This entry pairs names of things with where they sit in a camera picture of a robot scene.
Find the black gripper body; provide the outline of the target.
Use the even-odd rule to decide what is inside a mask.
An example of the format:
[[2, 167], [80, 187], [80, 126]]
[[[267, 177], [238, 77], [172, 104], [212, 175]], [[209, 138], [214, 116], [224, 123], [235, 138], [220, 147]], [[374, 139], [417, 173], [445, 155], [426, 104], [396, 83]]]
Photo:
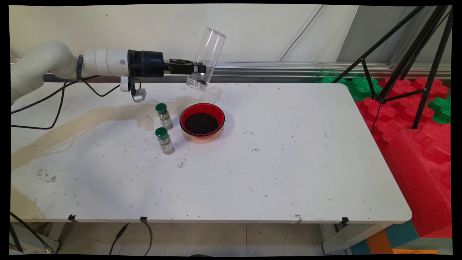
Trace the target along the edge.
[[162, 78], [169, 71], [162, 52], [127, 51], [128, 76], [131, 78]]

